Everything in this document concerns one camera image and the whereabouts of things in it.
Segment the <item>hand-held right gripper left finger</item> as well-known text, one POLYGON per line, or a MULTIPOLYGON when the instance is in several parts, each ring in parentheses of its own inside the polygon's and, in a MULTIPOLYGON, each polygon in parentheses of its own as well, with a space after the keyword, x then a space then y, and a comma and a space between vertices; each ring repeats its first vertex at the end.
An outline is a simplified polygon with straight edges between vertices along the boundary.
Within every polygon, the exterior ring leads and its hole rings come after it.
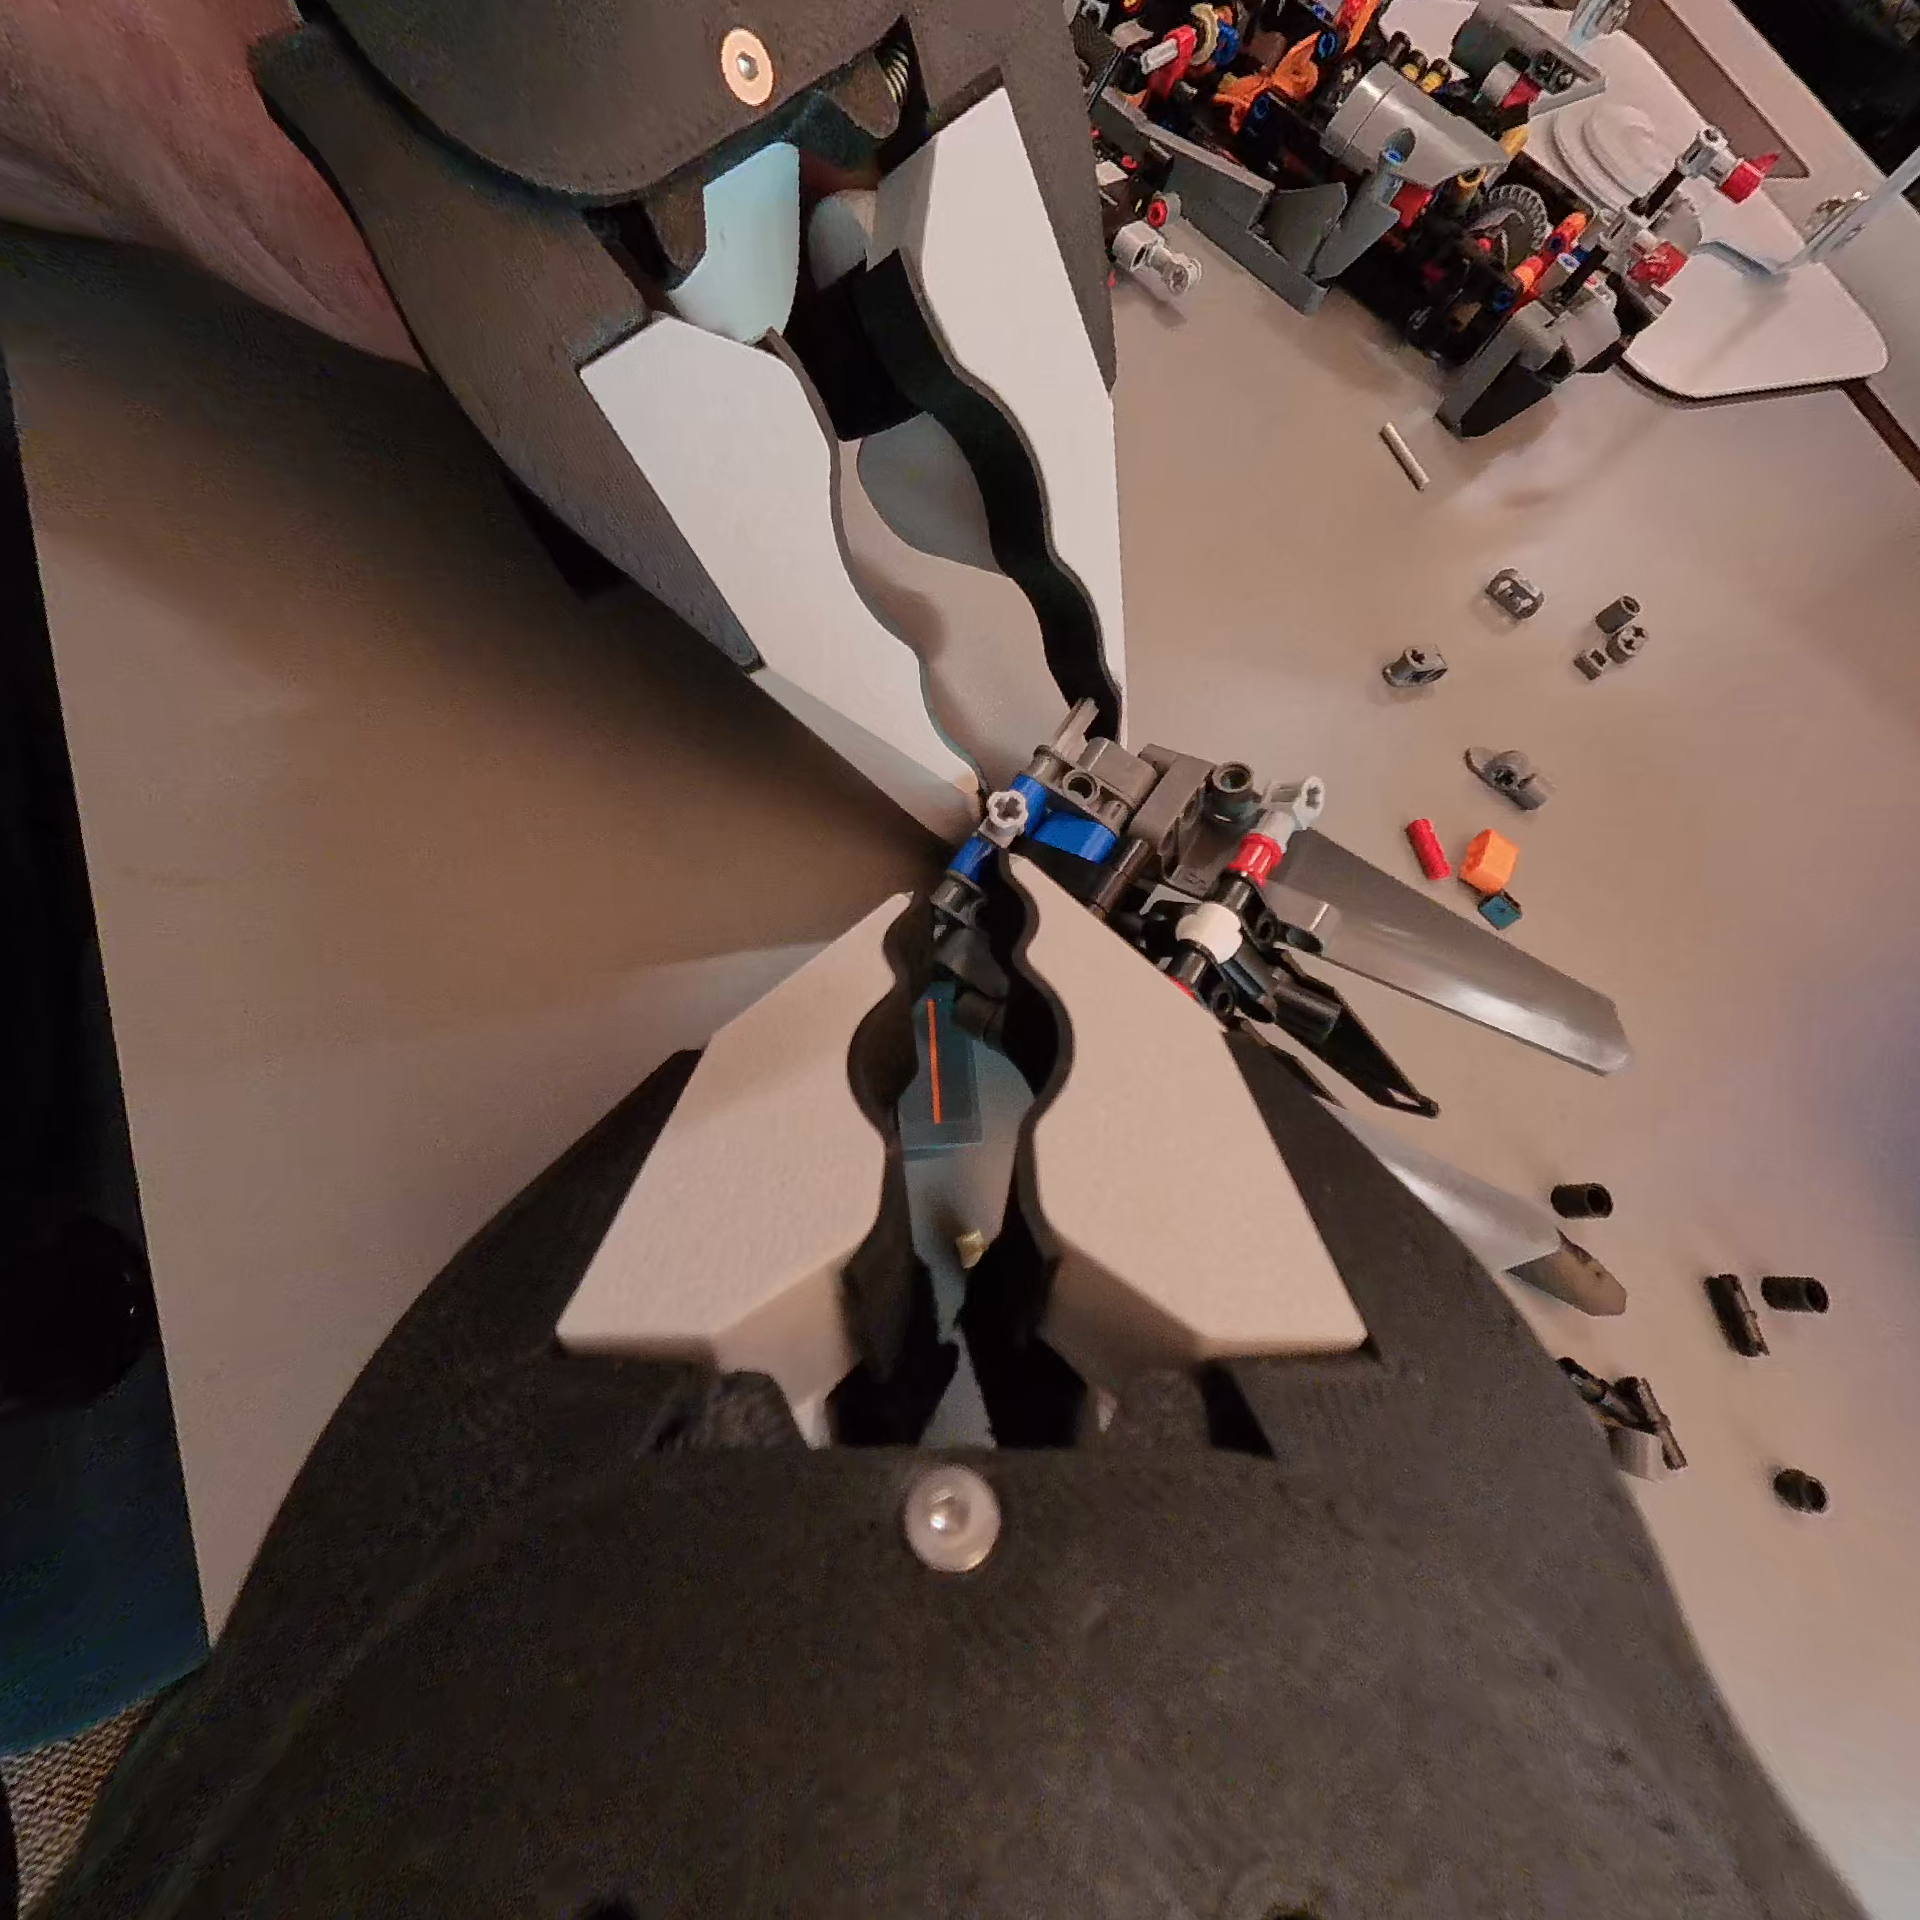
POLYGON ((914 1246, 899 1117, 929 983, 929 900, 890 895, 719 1029, 561 1344, 768 1376, 817 1445, 920 1441, 957 1359, 914 1246))

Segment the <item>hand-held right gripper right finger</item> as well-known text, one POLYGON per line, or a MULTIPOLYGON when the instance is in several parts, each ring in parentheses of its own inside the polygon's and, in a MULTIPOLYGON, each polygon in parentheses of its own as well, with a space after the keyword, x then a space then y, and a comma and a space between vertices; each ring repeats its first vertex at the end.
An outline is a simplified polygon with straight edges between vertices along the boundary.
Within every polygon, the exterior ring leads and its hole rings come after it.
POLYGON ((960 1309, 994 1445, 1081 1445, 1149 1376, 1362 1352, 1228 1029, 1028 854, 994 857, 984 918, 1026 1090, 960 1309))

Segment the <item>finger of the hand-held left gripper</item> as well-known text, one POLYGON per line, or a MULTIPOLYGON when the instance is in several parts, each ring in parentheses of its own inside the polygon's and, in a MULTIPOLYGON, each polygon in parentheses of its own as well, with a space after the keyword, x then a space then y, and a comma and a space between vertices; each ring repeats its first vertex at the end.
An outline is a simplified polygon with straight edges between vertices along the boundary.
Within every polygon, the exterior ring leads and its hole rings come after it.
POLYGON ((929 831, 970 833, 977 765, 851 569, 837 438, 780 341, 656 316, 581 380, 752 645, 759 690, 929 831))
POLYGON ((1008 87, 881 178, 873 346, 955 442, 1057 690, 1122 730, 1113 392, 1008 87))

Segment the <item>dark grey lego wing assembly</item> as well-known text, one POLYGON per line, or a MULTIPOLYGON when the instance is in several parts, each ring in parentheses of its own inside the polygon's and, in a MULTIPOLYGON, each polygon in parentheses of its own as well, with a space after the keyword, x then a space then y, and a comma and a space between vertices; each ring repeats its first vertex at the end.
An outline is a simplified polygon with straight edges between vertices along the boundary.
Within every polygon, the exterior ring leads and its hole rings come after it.
POLYGON ((1319 958, 1587 1072, 1619 1072, 1631 1044, 1600 992, 1349 854, 1317 816, 1319 776, 1261 786, 1235 760, 1130 751, 1080 704, 1021 773, 981 800, 930 893, 932 961, 963 1018, 999 1036, 1003 967, 986 922, 996 854, 1033 857, 1229 1032, 1257 1072, 1290 1076, 1299 1041, 1392 1112, 1434 1102, 1354 1008, 1301 968, 1319 958))

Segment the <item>person's left forearm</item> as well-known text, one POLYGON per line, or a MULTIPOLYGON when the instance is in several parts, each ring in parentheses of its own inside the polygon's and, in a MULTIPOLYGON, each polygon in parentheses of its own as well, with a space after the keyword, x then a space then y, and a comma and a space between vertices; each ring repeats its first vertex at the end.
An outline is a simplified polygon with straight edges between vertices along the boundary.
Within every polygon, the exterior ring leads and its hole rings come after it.
POLYGON ((353 216, 257 92, 253 46, 298 21, 283 2, 5 2, 5 220, 171 250, 417 366, 353 216))

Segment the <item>large lego car model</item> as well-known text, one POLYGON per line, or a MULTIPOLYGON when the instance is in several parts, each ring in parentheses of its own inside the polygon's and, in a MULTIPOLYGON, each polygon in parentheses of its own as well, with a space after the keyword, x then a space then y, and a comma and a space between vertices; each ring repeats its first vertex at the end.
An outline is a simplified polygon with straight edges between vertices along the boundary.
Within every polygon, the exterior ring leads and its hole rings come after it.
POLYGON ((1684 184, 1741 204, 1778 154, 1703 127, 1633 198, 1585 194, 1527 157, 1603 93, 1572 30, 1475 5, 1428 55, 1383 12, 1067 5, 1101 228, 1173 245, 1181 216, 1305 316, 1347 293, 1456 373, 1439 418, 1484 438, 1666 310, 1701 245, 1684 184))

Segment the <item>group of black lego pins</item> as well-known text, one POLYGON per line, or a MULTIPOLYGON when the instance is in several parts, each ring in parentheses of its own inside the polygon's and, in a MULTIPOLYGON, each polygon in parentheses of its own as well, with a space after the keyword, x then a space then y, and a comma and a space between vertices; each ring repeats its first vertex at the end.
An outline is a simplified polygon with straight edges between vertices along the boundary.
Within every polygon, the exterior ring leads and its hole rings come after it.
MULTIPOLYGON (((1562 1218, 1607 1218, 1615 1210, 1615 1196, 1603 1183, 1556 1183, 1549 1189, 1549 1207, 1562 1218)), ((1834 1296, 1825 1281, 1807 1274, 1762 1274, 1757 1286, 1760 1302, 1770 1311, 1825 1313, 1834 1304, 1834 1296)), ((1745 1359, 1767 1357, 1770 1342, 1760 1322, 1760 1311, 1739 1274, 1713 1273, 1703 1277, 1701 1289, 1725 1346, 1745 1359)), ((1563 1370, 1580 1384, 1596 1410, 1610 1407, 1611 1412, 1626 1412, 1626 1421, 1615 1418, 1615 1437, 1653 1439, 1660 1445, 1661 1461, 1671 1471, 1683 1466, 1684 1458, 1674 1441, 1671 1421, 1655 1407, 1655 1397, 1643 1377, 1633 1376, 1619 1383, 1605 1383, 1583 1373, 1570 1359, 1563 1362, 1563 1370)), ((1817 1518, 1832 1511, 1826 1482, 1796 1466, 1777 1470, 1772 1474, 1772 1493, 1778 1503, 1795 1513, 1817 1518)))

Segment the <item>grey tile with orange stripe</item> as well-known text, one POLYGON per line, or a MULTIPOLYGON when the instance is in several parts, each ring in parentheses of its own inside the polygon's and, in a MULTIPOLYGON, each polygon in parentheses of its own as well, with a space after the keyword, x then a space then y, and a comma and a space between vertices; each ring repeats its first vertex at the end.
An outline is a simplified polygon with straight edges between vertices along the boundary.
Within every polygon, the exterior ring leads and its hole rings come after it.
POLYGON ((916 1069, 897 1103, 908 1161, 932 1161, 1013 1135, 1032 1103, 1017 1065, 963 1018, 952 981, 932 984, 912 1015, 916 1069))

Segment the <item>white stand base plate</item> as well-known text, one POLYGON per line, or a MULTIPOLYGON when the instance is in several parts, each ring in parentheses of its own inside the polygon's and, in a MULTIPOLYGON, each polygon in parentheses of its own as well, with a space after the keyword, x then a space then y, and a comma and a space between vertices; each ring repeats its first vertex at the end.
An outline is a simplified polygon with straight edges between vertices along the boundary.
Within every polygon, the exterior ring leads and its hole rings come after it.
POLYGON ((1842 129, 1738 5, 1631 5, 1587 58, 1605 74, 1594 103, 1559 112, 1541 157, 1585 191, 1631 200, 1703 127, 1745 157, 1778 152, 1775 173, 1731 204, 1690 183, 1701 245, 1669 282, 1669 309, 1626 364, 1680 399, 1725 399, 1864 381, 1915 436, 1919 223, 1889 200, 1836 255, 1789 274, 1825 200, 1882 184, 1882 166, 1842 129))

